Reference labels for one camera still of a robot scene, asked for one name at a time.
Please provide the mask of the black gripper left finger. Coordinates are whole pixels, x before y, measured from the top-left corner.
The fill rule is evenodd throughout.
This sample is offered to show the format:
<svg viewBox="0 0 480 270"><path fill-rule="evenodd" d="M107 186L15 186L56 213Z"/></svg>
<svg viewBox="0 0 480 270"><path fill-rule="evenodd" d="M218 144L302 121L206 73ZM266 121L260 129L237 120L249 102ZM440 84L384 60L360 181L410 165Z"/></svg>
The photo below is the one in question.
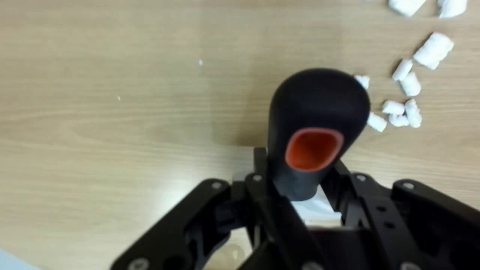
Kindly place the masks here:
<svg viewBox="0 0 480 270"><path fill-rule="evenodd" d="M254 171L245 178L246 193L252 201L276 198L278 190L269 177L267 148L254 148Z"/></svg>

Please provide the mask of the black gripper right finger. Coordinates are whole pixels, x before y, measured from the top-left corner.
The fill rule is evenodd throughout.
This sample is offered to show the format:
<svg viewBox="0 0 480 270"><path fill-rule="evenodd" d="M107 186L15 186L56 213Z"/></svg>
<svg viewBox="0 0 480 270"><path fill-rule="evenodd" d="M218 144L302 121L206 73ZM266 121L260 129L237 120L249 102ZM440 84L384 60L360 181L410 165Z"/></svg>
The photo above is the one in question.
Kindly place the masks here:
<svg viewBox="0 0 480 270"><path fill-rule="evenodd" d="M360 198L359 190L368 180L368 174L351 172L344 162L336 162L321 180L321 187L335 210L347 210Z"/></svg>

